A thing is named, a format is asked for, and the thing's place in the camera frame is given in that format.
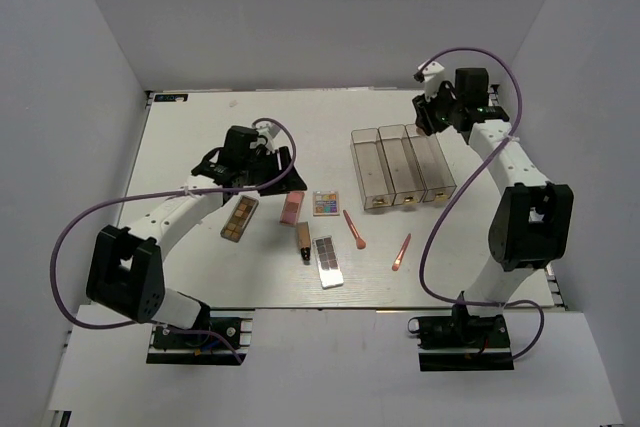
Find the middle clear organizer bin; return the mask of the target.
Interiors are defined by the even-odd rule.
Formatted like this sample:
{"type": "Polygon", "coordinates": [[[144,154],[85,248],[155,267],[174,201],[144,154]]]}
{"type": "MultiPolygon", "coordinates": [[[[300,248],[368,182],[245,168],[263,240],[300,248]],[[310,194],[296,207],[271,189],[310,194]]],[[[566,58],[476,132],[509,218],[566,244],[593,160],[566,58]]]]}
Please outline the middle clear organizer bin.
{"type": "Polygon", "coordinates": [[[394,206],[419,203],[424,196],[424,183],[404,125],[378,128],[395,191],[394,206]]]}

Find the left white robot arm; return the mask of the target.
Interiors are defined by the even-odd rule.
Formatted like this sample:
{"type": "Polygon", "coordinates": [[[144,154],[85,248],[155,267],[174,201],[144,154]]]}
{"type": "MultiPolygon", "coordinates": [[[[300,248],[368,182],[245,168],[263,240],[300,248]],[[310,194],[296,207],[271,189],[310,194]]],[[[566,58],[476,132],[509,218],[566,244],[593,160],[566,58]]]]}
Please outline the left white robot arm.
{"type": "Polygon", "coordinates": [[[89,299],[132,322],[175,329],[188,345],[205,343],[211,334],[210,307],[166,287],[163,263],[183,237],[234,196],[305,189],[294,167],[295,144],[274,145],[285,130],[269,118],[230,127],[223,145],[202,157],[179,190],[161,194],[155,209],[129,225],[104,227],[91,261],[89,299]]]}

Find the colourful square eyeshadow palette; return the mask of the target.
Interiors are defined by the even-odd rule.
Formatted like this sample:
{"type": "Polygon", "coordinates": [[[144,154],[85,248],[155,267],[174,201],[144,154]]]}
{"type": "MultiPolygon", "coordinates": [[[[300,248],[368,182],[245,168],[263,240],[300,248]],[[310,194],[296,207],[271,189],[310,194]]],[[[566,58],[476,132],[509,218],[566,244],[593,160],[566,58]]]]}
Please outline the colourful square eyeshadow palette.
{"type": "Polygon", "coordinates": [[[315,217],[331,217],[340,214],[339,193],[337,191],[313,192],[313,215],[315,217]]]}

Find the silver eyeshadow palette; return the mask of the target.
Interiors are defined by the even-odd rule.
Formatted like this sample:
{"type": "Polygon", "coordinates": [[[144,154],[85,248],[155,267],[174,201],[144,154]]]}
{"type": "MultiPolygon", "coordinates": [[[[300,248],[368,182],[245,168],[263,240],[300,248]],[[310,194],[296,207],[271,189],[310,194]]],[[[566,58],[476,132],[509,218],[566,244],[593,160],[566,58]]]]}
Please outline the silver eyeshadow palette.
{"type": "Polygon", "coordinates": [[[331,236],[312,240],[321,287],[331,289],[344,285],[344,277],[338,262],[336,248],[331,236]]]}

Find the clear organizer bin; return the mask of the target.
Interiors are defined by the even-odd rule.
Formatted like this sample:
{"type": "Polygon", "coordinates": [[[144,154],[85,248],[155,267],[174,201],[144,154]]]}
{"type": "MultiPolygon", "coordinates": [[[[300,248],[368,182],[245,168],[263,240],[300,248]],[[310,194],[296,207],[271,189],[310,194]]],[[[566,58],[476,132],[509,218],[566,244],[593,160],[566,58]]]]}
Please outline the clear organizer bin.
{"type": "Polygon", "coordinates": [[[424,196],[424,183],[404,125],[378,128],[395,191],[394,206],[419,203],[424,196]]]}
{"type": "Polygon", "coordinates": [[[457,188],[436,135],[419,136],[414,124],[406,124],[410,145],[425,186],[423,203],[448,201],[457,188]]]}
{"type": "Polygon", "coordinates": [[[376,128],[351,132],[351,152],[364,210],[391,207],[395,190],[376,128]]]}

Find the pink makeup brush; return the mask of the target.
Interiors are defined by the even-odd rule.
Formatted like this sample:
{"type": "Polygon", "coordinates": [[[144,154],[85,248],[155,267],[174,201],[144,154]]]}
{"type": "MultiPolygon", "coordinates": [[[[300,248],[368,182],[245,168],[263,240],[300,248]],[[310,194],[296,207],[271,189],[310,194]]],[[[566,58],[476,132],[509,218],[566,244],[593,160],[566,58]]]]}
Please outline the pink makeup brush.
{"type": "Polygon", "coordinates": [[[355,226],[353,219],[351,218],[350,214],[346,211],[343,210],[343,216],[346,220],[346,223],[349,227],[349,230],[352,234],[352,236],[354,237],[355,240],[355,245],[356,248],[358,250],[363,250],[366,248],[366,241],[361,237],[359,231],[357,230],[357,227],[355,226]]]}

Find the orange makeup brush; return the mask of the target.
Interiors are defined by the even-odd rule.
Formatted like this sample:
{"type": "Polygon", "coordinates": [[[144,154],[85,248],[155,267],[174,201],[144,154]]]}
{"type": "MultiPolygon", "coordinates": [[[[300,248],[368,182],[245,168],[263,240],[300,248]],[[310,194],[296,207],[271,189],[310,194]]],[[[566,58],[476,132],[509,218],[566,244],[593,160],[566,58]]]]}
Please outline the orange makeup brush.
{"type": "Polygon", "coordinates": [[[400,248],[398,254],[396,255],[396,258],[394,259],[394,262],[392,264],[392,270],[394,272],[397,272],[400,269],[402,261],[403,261],[403,258],[405,256],[406,251],[407,251],[407,249],[409,247],[409,244],[411,242],[411,238],[412,238],[411,234],[408,234],[406,236],[406,238],[404,239],[404,241],[403,241],[403,243],[401,245],[401,248],[400,248]]]}

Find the beige concealer tube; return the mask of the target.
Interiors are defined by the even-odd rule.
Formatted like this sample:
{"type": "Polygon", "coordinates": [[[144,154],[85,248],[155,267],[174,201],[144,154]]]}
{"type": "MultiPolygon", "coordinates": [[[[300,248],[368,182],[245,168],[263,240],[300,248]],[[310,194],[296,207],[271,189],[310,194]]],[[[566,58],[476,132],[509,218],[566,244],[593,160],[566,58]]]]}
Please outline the beige concealer tube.
{"type": "Polygon", "coordinates": [[[297,249],[301,259],[305,265],[310,263],[311,259],[311,237],[309,223],[298,222],[296,225],[297,249]]]}

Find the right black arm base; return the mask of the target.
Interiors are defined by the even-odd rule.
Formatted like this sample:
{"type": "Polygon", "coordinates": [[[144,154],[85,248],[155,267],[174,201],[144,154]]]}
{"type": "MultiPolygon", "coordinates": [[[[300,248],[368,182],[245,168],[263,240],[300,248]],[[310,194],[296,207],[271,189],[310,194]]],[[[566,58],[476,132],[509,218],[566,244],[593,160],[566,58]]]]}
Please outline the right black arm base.
{"type": "Polygon", "coordinates": [[[503,316],[413,317],[408,334],[418,340],[421,372],[497,372],[514,369],[511,342],[503,316]]]}

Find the pink blush palette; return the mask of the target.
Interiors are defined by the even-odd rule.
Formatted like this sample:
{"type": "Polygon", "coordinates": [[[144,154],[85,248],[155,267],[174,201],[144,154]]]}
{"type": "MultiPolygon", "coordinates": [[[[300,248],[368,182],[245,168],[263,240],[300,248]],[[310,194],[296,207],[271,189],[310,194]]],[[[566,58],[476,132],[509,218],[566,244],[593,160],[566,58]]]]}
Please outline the pink blush palette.
{"type": "Polygon", "coordinates": [[[292,191],[286,195],[279,223],[286,226],[296,226],[304,201],[304,191],[292,191]]]}

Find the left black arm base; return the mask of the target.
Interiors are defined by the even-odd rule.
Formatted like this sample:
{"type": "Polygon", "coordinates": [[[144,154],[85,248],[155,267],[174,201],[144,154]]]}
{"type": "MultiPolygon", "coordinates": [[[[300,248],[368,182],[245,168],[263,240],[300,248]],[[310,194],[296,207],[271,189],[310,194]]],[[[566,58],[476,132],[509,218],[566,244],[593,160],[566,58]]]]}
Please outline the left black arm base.
{"type": "Polygon", "coordinates": [[[252,337],[254,310],[214,310],[201,334],[155,327],[147,349],[151,365],[240,366],[252,337]]]}

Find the right clear organizer bin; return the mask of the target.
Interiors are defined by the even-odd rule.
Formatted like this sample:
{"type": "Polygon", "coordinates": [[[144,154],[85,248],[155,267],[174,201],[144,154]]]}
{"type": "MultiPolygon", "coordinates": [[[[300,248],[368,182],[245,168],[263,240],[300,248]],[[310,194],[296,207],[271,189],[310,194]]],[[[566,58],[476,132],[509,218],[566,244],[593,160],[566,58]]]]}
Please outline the right clear organizer bin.
{"type": "Polygon", "coordinates": [[[423,203],[448,201],[457,188],[436,135],[419,136],[414,124],[406,124],[410,145],[425,186],[423,203]]]}

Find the left clear organizer bin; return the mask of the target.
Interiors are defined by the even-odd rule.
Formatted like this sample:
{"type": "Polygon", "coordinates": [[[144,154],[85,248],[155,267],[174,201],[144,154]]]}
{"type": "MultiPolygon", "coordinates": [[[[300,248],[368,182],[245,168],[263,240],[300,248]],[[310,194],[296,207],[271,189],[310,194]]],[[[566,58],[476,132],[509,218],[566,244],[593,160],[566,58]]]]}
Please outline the left clear organizer bin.
{"type": "Polygon", "coordinates": [[[395,190],[376,128],[351,132],[351,152],[364,210],[391,207],[395,190]]]}

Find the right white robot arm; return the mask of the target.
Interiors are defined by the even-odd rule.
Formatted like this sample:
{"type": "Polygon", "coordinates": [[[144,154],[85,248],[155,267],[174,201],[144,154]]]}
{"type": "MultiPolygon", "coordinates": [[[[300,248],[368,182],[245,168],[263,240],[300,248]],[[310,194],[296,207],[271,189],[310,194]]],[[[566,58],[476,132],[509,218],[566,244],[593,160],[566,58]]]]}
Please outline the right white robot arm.
{"type": "Polygon", "coordinates": [[[418,76],[424,92],[413,99],[416,126],[427,136],[453,128],[478,154],[500,195],[490,224],[490,256],[457,305],[466,309],[451,321],[453,337],[472,346],[488,332],[485,318],[502,313],[520,285],[566,250],[574,194],[555,184],[529,159],[515,136],[515,123],[490,102],[484,68],[459,68],[447,80],[431,62],[418,76]]]}

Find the brown eyeshadow palette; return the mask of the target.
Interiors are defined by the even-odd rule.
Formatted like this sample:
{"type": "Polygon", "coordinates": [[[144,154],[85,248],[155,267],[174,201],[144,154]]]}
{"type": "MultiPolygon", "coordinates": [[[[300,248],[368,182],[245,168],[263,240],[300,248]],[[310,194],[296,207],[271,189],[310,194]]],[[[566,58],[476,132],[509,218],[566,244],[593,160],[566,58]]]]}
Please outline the brown eyeshadow palette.
{"type": "Polygon", "coordinates": [[[258,206],[259,201],[256,198],[241,196],[220,232],[221,237],[238,243],[258,206]]]}

